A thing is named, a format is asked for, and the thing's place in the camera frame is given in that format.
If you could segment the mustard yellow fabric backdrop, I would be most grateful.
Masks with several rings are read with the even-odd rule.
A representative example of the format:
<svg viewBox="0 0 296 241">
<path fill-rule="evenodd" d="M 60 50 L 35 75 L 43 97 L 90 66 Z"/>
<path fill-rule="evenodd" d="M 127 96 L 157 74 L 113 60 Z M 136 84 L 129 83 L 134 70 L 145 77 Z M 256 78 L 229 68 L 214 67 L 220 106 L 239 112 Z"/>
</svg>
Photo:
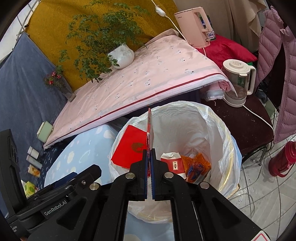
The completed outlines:
<svg viewBox="0 0 296 241">
<path fill-rule="evenodd" d="M 87 48 L 82 42 L 86 31 L 96 32 L 101 27 L 96 23 L 102 23 L 105 13 L 124 6 L 137 12 L 133 20 L 142 29 L 138 40 L 144 44 L 177 25 L 174 1 L 40 1 L 26 33 L 54 65 L 59 64 L 61 52 L 67 52 L 68 59 L 61 63 L 63 75 L 72 90 L 77 90 L 88 81 L 75 65 L 79 50 Z"/>
</svg>

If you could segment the beige curtain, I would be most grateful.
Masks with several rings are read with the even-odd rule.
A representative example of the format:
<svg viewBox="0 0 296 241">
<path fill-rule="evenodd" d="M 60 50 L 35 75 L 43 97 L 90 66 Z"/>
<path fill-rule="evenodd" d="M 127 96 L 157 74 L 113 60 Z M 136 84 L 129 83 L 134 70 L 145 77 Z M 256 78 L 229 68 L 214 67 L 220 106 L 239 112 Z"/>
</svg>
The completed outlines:
<svg viewBox="0 0 296 241">
<path fill-rule="evenodd" d="M 201 6 L 210 17 L 212 27 L 218 35 L 238 42 L 250 52 L 259 48 L 263 12 L 268 9 L 266 1 L 205 0 L 175 1 L 179 11 Z"/>
</svg>

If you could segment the small red white paper pouch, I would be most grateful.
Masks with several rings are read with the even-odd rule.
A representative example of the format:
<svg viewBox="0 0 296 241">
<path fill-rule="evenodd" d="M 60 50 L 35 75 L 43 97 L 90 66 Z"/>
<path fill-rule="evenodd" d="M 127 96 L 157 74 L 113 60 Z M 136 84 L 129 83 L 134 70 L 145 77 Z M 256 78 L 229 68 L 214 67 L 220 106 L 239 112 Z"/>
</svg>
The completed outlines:
<svg viewBox="0 0 296 241">
<path fill-rule="evenodd" d="M 174 174 L 178 174 L 179 176 L 186 179 L 182 157 L 179 153 L 176 153 L 176 152 L 163 153 L 160 159 L 162 162 L 167 163 L 170 172 L 173 172 Z"/>
</svg>

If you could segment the blue grey fabric backdrop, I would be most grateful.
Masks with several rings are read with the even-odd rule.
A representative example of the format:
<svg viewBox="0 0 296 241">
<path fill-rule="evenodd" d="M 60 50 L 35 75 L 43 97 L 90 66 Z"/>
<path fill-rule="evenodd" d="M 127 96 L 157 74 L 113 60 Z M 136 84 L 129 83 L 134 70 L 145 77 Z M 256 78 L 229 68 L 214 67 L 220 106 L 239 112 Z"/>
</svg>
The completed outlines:
<svg viewBox="0 0 296 241">
<path fill-rule="evenodd" d="M 45 84 L 44 78 L 55 70 L 27 34 L 22 34 L 14 50 L 1 63 L 1 130 L 10 129 L 16 144 L 21 180 L 43 188 L 46 172 L 37 178 L 28 173 L 29 147 L 43 152 L 37 139 L 42 122 L 54 123 L 67 103 L 57 89 Z"/>
</svg>

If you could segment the pink down jacket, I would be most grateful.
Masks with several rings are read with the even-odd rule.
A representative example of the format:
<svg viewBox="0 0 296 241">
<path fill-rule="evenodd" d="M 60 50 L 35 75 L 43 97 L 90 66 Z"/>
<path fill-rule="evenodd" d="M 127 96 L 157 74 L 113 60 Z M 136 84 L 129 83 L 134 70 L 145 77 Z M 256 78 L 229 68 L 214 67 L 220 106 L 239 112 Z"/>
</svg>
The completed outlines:
<svg viewBox="0 0 296 241">
<path fill-rule="evenodd" d="M 279 112 L 273 139 L 279 143 L 295 134 L 295 36 L 273 6 L 264 15 L 255 87 L 266 87 Z"/>
</svg>

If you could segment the dark brown side table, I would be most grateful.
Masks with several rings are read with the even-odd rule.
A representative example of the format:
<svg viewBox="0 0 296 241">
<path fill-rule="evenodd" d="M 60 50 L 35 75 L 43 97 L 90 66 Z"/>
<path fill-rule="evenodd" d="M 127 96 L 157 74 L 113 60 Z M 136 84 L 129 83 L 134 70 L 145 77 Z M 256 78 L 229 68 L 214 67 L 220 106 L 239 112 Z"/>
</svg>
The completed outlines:
<svg viewBox="0 0 296 241">
<path fill-rule="evenodd" d="M 236 140 L 242 162 L 260 150 L 267 150 L 267 146 L 273 141 L 270 117 L 255 95 L 248 96 L 244 106 L 240 108 L 231 107 L 222 99 L 203 99 L 201 103 L 209 106 L 224 121 Z"/>
</svg>

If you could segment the red cushion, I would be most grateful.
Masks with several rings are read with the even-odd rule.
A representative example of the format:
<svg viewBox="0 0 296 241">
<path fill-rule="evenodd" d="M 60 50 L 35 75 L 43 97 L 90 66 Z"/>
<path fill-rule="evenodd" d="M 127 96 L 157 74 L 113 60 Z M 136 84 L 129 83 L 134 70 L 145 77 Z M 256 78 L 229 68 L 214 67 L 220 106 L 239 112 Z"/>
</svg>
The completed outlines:
<svg viewBox="0 0 296 241">
<path fill-rule="evenodd" d="M 257 57 L 247 48 L 237 42 L 216 34 L 216 39 L 210 41 L 210 45 L 197 50 L 213 60 L 215 63 L 223 63 L 227 59 L 237 59 L 246 63 L 254 62 Z"/>
</svg>

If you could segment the orange patterned cup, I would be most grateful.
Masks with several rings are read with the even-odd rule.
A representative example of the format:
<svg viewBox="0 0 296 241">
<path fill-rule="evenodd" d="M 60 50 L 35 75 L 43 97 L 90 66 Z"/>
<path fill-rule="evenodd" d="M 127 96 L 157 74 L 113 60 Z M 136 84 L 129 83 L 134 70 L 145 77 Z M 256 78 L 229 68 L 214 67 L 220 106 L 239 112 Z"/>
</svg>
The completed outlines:
<svg viewBox="0 0 296 241">
<path fill-rule="evenodd" d="M 40 170 L 38 170 L 36 167 L 34 167 L 32 164 L 29 165 L 28 167 L 28 173 L 33 175 L 34 177 L 39 178 L 41 175 Z"/>
</svg>

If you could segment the white bag lined trash bin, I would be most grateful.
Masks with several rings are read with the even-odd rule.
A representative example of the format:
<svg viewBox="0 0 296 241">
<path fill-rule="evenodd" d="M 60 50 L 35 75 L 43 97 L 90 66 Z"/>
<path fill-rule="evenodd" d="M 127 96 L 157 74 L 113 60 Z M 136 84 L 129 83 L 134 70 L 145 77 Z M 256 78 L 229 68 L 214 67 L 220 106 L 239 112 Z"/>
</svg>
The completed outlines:
<svg viewBox="0 0 296 241">
<path fill-rule="evenodd" d="M 224 197 L 231 197 L 238 190 L 242 156 L 235 139 L 222 119 L 206 105 L 176 101 L 151 109 L 153 148 L 156 157 L 163 153 L 179 152 L 183 156 L 202 153 L 211 163 L 206 181 Z M 111 180 L 128 172 L 112 160 L 116 148 L 128 125 L 147 131 L 148 112 L 131 118 L 119 131 L 109 153 Z M 154 224 L 172 222 L 169 201 L 153 201 L 151 178 L 148 178 L 148 197 L 145 201 L 130 201 L 128 212 L 134 217 Z"/>
</svg>

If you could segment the orange foil wrapper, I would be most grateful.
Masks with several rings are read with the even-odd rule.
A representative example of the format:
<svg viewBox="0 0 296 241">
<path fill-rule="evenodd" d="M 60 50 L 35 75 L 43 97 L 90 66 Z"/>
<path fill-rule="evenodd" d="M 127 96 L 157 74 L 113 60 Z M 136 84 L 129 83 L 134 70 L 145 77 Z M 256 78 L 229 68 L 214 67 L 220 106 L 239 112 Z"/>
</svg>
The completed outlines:
<svg viewBox="0 0 296 241">
<path fill-rule="evenodd" d="M 199 183 L 204 180 L 211 170 L 211 163 L 207 161 L 202 153 L 198 153 L 194 158 L 181 156 L 186 181 L 189 183 Z"/>
</svg>

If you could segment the potted green plant white pot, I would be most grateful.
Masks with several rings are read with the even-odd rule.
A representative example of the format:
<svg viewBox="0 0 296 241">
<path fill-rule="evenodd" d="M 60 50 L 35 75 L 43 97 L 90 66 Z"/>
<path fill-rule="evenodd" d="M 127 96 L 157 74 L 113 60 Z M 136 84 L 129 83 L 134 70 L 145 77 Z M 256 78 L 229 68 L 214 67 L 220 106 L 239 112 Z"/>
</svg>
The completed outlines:
<svg viewBox="0 0 296 241">
<path fill-rule="evenodd" d="M 69 23 L 67 40 L 73 39 L 77 57 L 73 61 L 80 78 L 99 82 L 102 74 L 119 66 L 111 51 L 123 44 L 143 46 L 143 29 L 137 17 L 149 15 L 147 9 L 118 1 L 90 1 L 86 13 L 74 15 Z"/>
</svg>

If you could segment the tall white bottle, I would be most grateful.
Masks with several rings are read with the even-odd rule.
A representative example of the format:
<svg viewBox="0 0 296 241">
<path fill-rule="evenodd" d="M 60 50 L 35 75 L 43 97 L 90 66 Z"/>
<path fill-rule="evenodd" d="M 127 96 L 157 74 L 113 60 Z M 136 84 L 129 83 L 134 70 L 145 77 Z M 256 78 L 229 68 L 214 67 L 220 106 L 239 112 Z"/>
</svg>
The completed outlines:
<svg viewBox="0 0 296 241">
<path fill-rule="evenodd" d="M 38 169 L 40 169 L 40 170 L 41 170 L 42 167 L 43 167 L 43 165 L 42 165 L 39 161 L 37 161 L 35 158 L 33 158 L 33 157 L 30 156 L 30 155 L 27 155 L 26 160 L 27 160 L 31 165 L 35 166 L 36 168 L 38 168 Z"/>
</svg>

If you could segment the green yellow tissue pack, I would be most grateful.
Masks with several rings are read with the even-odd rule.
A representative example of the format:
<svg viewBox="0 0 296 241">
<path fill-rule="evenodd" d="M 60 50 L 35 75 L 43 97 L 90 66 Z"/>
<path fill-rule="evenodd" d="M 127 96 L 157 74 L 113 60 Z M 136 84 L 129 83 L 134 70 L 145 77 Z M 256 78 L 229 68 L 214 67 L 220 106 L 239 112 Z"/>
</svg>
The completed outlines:
<svg viewBox="0 0 296 241">
<path fill-rule="evenodd" d="M 23 189 L 27 198 L 31 197 L 38 191 L 38 188 L 30 181 L 23 183 Z"/>
</svg>

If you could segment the glass vase red flowers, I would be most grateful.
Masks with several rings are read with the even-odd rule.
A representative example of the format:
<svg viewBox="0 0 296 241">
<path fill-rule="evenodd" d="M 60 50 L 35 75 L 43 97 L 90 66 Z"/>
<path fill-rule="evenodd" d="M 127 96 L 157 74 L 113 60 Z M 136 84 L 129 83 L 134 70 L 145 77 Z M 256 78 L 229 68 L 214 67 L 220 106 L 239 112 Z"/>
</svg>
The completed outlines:
<svg viewBox="0 0 296 241">
<path fill-rule="evenodd" d="M 69 102 L 72 102 L 76 97 L 75 93 L 72 91 L 70 85 L 63 76 L 62 65 L 57 65 L 56 69 L 52 73 L 46 75 L 44 82 L 46 85 L 58 89 Z"/>
</svg>

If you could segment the light blue planet tablecloth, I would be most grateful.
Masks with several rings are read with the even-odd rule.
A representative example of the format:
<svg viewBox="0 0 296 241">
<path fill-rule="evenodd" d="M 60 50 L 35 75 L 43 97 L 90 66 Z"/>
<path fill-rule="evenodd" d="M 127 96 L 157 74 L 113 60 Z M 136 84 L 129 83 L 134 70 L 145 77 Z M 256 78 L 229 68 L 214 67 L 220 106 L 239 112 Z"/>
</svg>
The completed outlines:
<svg viewBox="0 0 296 241">
<path fill-rule="evenodd" d="M 108 155 L 123 126 L 122 123 L 112 121 L 78 134 L 46 173 L 44 187 L 72 172 L 79 174 L 93 164 L 102 170 L 97 182 L 110 183 Z M 174 240 L 173 224 L 151 224 L 128 214 L 124 240 Z"/>
</svg>

